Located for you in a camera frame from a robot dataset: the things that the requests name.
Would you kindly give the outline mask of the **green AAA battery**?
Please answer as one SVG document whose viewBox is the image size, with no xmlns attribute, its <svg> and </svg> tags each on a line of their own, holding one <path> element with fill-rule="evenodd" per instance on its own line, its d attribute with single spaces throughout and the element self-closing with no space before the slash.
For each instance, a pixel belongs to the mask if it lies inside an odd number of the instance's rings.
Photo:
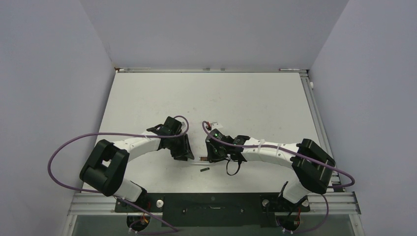
<svg viewBox="0 0 417 236">
<path fill-rule="evenodd" d="M 200 169 L 200 172 L 204 172 L 204 171 L 208 171 L 208 170 L 210 170 L 210 168 L 209 168 L 209 167 L 207 167 L 207 168 L 203 168 L 203 169 Z"/>
</svg>

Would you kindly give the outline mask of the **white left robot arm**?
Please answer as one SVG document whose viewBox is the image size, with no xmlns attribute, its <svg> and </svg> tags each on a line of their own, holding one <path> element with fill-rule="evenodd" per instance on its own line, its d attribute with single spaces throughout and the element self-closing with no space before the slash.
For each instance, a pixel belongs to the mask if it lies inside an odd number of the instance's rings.
<svg viewBox="0 0 417 236">
<path fill-rule="evenodd" d="M 139 137 L 97 142 L 80 171 L 81 181 L 105 196 L 127 200 L 133 211 L 146 207 L 147 191 L 124 177 L 129 161 L 149 152 L 168 149 L 175 160 L 193 160 L 188 135 L 178 117 L 167 117 L 163 124 L 148 128 Z"/>
</svg>

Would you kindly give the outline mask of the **white remote control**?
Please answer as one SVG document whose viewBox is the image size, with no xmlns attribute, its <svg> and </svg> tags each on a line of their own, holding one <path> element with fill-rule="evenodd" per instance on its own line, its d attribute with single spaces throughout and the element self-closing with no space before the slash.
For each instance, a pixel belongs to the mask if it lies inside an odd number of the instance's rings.
<svg viewBox="0 0 417 236">
<path fill-rule="evenodd" d="M 189 158 L 189 161 L 193 162 L 209 162 L 208 158 L 206 156 L 197 156 L 194 158 Z"/>
</svg>

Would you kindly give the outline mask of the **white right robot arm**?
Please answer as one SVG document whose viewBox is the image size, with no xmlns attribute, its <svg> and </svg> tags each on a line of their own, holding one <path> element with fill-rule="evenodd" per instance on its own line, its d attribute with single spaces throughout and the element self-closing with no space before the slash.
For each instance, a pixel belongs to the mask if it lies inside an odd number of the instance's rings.
<svg viewBox="0 0 417 236">
<path fill-rule="evenodd" d="M 291 210 L 309 193 L 325 194 L 335 167 L 334 159 L 310 139 L 279 144 L 244 135 L 232 138 L 213 129 L 207 133 L 206 147 L 209 162 L 264 162 L 294 171 L 295 177 L 278 196 L 283 210 Z"/>
</svg>

